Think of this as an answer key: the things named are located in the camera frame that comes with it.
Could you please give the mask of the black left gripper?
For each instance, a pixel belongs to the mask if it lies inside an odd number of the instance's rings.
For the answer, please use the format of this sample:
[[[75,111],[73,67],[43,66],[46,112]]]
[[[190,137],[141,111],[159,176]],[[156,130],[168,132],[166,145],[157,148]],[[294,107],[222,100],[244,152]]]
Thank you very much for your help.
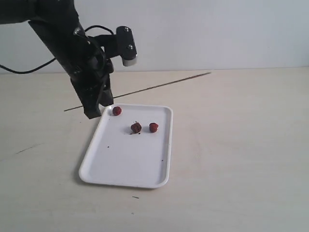
[[[98,104],[114,104],[113,65],[105,48],[87,36],[77,14],[36,16],[28,23],[70,76],[87,118],[100,117]]]

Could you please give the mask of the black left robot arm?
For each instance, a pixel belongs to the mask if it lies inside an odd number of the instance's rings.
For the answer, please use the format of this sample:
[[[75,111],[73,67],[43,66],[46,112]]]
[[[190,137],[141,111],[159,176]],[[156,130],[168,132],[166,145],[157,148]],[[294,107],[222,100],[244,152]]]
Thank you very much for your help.
[[[111,104],[107,59],[93,37],[86,35],[72,0],[2,0],[0,23],[28,22],[70,76],[71,84],[93,119],[101,116],[100,101]]]

